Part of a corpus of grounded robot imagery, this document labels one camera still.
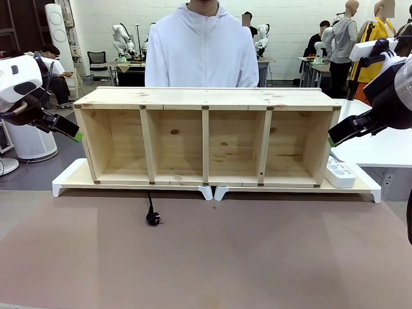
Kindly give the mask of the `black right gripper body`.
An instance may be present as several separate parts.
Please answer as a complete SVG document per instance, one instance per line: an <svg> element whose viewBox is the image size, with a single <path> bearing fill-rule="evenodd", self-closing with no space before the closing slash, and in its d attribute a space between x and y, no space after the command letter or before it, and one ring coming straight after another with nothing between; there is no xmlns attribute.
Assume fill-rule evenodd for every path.
<svg viewBox="0 0 412 309"><path fill-rule="evenodd" d="M387 128L380 113L369 110L360 115L354 115L352 124L355 128L353 136L376 135Z"/></svg>

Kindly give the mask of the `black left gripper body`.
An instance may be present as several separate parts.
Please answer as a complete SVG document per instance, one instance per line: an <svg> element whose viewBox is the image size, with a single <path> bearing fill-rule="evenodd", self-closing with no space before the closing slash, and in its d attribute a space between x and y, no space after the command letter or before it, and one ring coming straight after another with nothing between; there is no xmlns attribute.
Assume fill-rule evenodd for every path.
<svg viewBox="0 0 412 309"><path fill-rule="evenodd" d="M58 133L60 129L56 126L56 121L60 119L60 115L56 113L49 113L43 109L34 111L32 113L33 119L30 121L32 127L36 127L45 133Z"/></svg>

